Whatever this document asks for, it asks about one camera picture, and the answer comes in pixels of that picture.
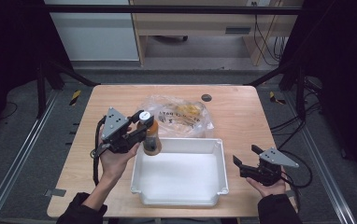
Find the cable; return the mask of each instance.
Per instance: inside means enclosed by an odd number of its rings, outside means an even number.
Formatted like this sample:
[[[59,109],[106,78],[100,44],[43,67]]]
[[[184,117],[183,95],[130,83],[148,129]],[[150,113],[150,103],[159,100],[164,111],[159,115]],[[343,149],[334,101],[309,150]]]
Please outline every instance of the cable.
[[[278,39],[280,39],[280,49],[279,49],[280,53],[279,54],[276,53]],[[283,37],[278,37],[278,36],[275,37],[274,55],[275,55],[275,58],[277,58],[279,61],[281,60],[281,57],[283,56],[285,42],[286,42],[286,37],[285,36],[283,36]]]
[[[290,139],[292,139],[296,133],[298,133],[303,127],[305,126],[305,122],[304,121],[301,121],[300,125],[298,125],[297,129],[295,129],[295,131],[293,132],[292,135],[290,135],[290,137],[288,137],[279,147],[278,147],[278,150],[281,150],[284,145],[286,145]]]
[[[255,45],[257,46],[257,49],[260,51],[261,56],[263,56],[263,59],[264,59],[265,63],[268,64],[268,65],[271,65],[271,66],[277,66],[278,64],[269,63],[269,62],[266,60],[266,58],[265,58],[265,56],[264,56],[264,54],[263,54],[263,51],[261,50],[260,46],[258,46],[257,40],[256,40],[256,38],[255,38],[255,32],[256,32],[256,30],[257,30],[257,28],[258,28],[257,15],[254,15],[254,18],[255,18],[255,23],[254,23],[254,29],[255,29],[255,30],[254,30],[254,35],[253,35],[254,43],[255,43]]]
[[[272,25],[269,26],[268,33],[271,31],[271,28],[272,28]],[[278,64],[269,63],[269,62],[266,60],[266,58],[265,58],[265,56],[264,56],[264,54],[263,54],[263,52],[262,52],[260,46],[258,45],[257,40],[256,40],[256,38],[255,38],[255,33],[256,33],[256,31],[258,31],[258,33],[260,34],[262,40],[264,41],[264,45],[265,45],[266,49],[268,50],[269,55],[272,57],[273,60],[275,60],[276,62],[279,62],[279,60],[276,59],[276,58],[272,55],[271,50],[269,49],[269,47],[268,47],[268,45],[267,45],[267,43],[266,43],[266,40],[265,40],[263,34],[261,33],[261,29],[260,29],[260,27],[258,26],[257,14],[254,15],[254,33],[253,33],[254,43],[255,43],[255,45],[257,46],[257,49],[260,51],[261,55],[263,56],[263,59],[264,59],[265,63],[268,64],[268,65],[277,66]]]
[[[13,103],[13,102],[7,102],[7,104],[15,105],[15,109],[13,110],[13,112],[11,112],[10,114],[8,114],[8,115],[6,115],[6,116],[4,116],[4,117],[2,117],[2,118],[0,118],[0,119],[9,118],[10,116],[12,116],[12,115],[16,112],[16,110],[18,110],[18,105],[17,105],[17,104],[15,104],[15,103]]]
[[[310,169],[310,167],[307,165],[307,163],[304,160],[302,160],[301,158],[299,158],[297,155],[293,154],[292,152],[289,152],[289,151],[286,151],[286,150],[281,150],[280,152],[285,153],[285,154],[289,154],[289,155],[295,157],[296,159],[298,159],[300,162],[302,162],[306,166],[306,168],[307,168],[307,170],[309,172],[309,180],[306,182],[306,184],[295,185],[293,180],[289,181],[288,179],[285,179],[285,178],[282,177],[283,181],[288,183],[288,184],[290,184],[291,186],[293,186],[295,188],[298,188],[298,189],[304,189],[304,188],[308,187],[310,185],[310,183],[312,183],[313,173],[312,173],[312,170]]]
[[[313,107],[315,107],[316,105],[319,105],[319,104],[320,104],[320,103],[317,102],[317,103],[311,105],[309,108],[306,109],[306,112],[308,112],[308,111],[311,110],[311,109],[314,109]],[[293,124],[294,122],[296,122],[298,119],[299,119],[299,117],[298,117],[298,116],[295,116],[294,118],[289,119],[289,120],[287,120],[287,121],[281,123],[280,125],[277,125],[277,126],[275,126],[275,127],[270,128],[270,130],[271,130],[272,133],[278,132],[278,131],[280,131],[280,130],[282,130],[282,129],[288,127],[288,126],[290,126],[291,124]]]
[[[283,136],[283,135],[290,135],[292,133],[273,133],[274,136]]]
[[[99,184],[99,157],[96,155],[96,150],[99,148],[99,135],[100,128],[106,122],[106,116],[103,116],[102,119],[99,120],[96,127],[96,133],[94,137],[94,150],[91,153],[93,154],[93,182],[97,186]]]
[[[283,171],[282,171],[282,173],[284,173],[287,177],[289,177],[289,180],[290,180],[291,183],[294,182],[291,176],[289,176],[287,173],[285,173],[285,172],[283,172]],[[295,186],[292,186],[290,183],[288,183],[288,184],[293,188],[293,191],[294,191],[294,194],[295,194],[295,199],[297,199],[297,200],[296,200],[296,201],[297,201],[297,208],[298,208],[298,211],[299,211],[299,210],[301,210],[301,200],[300,200],[300,192],[299,192],[299,189],[296,188]]]

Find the plastic bag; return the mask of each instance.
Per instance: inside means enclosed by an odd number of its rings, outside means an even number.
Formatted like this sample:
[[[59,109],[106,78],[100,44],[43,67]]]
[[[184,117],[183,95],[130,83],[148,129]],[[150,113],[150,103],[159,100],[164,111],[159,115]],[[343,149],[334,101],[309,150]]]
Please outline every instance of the plastic bag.
[[[213,123],[205,105],[173,96],[151,95],[138,110],[149,111],[159,124],[160,137],[212,138]]]

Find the jar lid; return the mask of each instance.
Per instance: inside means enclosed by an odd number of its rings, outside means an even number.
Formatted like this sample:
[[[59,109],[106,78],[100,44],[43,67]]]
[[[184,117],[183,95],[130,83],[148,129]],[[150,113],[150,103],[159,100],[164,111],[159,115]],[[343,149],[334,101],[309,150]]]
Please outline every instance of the jar lid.
[[[144,123],[146,120],[148,120],[151,117],[151,113],[149,111],[143,111],[140,113],[138,117],[140,118],[140,122]]]

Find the person's right hand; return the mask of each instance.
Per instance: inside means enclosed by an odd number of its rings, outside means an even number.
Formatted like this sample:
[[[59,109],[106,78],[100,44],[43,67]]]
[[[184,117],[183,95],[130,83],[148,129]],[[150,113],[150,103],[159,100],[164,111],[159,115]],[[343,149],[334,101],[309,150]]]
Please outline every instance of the person's right hand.
[[[99,143],[103,142],[101,138],[103,129],[104,125],[100,128]],[[111,185],[111,188],[113,188],[125,171],[127,162],[136,155],[139,146],[139,143],[135,144],[127,153],[112,153],[110,150],[103,152],[100,156],[103,167],[100,181],[106,180]]]
[[[286,183],[282,179],[280,179],[278,182],[271,186],[264,186],[250,177],[247,177],[246,180],[249,182],[249,184],[251,184],[255,189],[260,192],[263,198],[271,194],[276,195],[286,193]]]

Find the gray floor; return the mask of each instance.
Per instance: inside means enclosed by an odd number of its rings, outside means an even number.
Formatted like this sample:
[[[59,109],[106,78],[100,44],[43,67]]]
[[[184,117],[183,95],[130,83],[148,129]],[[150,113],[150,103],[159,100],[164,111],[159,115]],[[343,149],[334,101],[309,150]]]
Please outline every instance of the gray floor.
[[[254,67],[250,63],[243,41],[240,37],[189,37],[187,42],[179,38],[151,38],[147,51],[146,64],[117,63],[119,66],[90,69],[80,67],[78,71],[94,81],[102,83],[171,83],[171,84],[235,84],[249,83],[266,74],[274,66],[265,63]],[[267,81],[257,88],[264,112],[271,127],[295,116],[290,104],[280,105],[269,100],[273,91],[278,99],[290,102],[291,91],[280,92],[280,77]],[[37,137],[34,147],[21,168],[15,185],[10,189],[7,200],[0,210],[0,221],[13,218],[16,223],[42,223],[39,220],[53,221],[46,214],[50,198],[44,196],[46,189],[53,189],[62,170],[65,157],[70,149],[78,123],[86,107],[92,88],[86,87],[72,78],[64,76],[66,81],[62,91],[57,94],[56,103],[50,112],[42,132]],[[74,91],[81,90],[76,105],[69,105]],[[27,134],[36,121],[36,83],[30,82],[16,88],[7,97],[9,102],[0,120],[0,184],[9,171],[10,164],[21,150]],[[314,95],[309,95],[307,106],[317,102]],[[297,127],[297,123],[274,135],[279,146]],[[309,143],[305,133],[311,133],[312,141],[322,154],[331,178],[342,193],[345,203],[355,218],[355,222],[340,219],[334,203],[334,197],[323,183],[323,174],[312,160]],[[319,111],[307,116],[306,128],[298,133],[285,147],[303,158],[312,168],[312,184],[301,189],[300,218],[305,223],[357,223],[357,163],[343,160],[334,133]],[[307,181],[307,170],[288,170],[297,184]],[[256,223],[256,218],[242,218],[242,223]]]

